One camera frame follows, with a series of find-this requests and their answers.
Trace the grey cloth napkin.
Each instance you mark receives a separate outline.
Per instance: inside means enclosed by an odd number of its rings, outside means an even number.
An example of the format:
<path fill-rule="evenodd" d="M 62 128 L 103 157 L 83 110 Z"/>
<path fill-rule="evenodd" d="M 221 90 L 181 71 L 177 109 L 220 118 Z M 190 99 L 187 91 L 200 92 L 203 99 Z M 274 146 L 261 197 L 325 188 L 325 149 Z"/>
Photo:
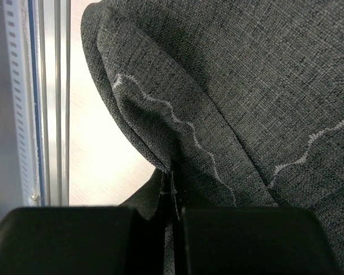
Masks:
<path fill-rule="evenodd" d="M 157 169 L 218 206 L 296 206 L 344 274 L 344 1 L 100 1 L 92 79 Z"/>

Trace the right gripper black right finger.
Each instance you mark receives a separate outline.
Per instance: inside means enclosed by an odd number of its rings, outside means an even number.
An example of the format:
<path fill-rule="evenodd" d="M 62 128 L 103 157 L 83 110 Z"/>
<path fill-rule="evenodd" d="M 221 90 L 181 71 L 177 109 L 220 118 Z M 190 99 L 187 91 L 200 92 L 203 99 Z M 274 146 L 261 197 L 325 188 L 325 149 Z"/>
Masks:
<path fill-rule="evenodd" d="M 188 274 L 185 224 L 183 221 L 183 209 L 187 205 L 186 189 L 183 187 L 183 178 L 177 171 L 172 171 L 170 174 L 170 194 L 175 274 Z"/>

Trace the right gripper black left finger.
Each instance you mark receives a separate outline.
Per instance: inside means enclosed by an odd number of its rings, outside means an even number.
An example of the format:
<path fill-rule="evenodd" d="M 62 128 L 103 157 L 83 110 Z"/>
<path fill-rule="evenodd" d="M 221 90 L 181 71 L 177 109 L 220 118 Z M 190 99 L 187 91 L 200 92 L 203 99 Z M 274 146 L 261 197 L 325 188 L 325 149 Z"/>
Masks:
<path fill-rule="evenodd" d="M 163 274 L 168 175 L 156 169 L 122 206 L 129 213 L 123 237 L 123 274 Z"/>

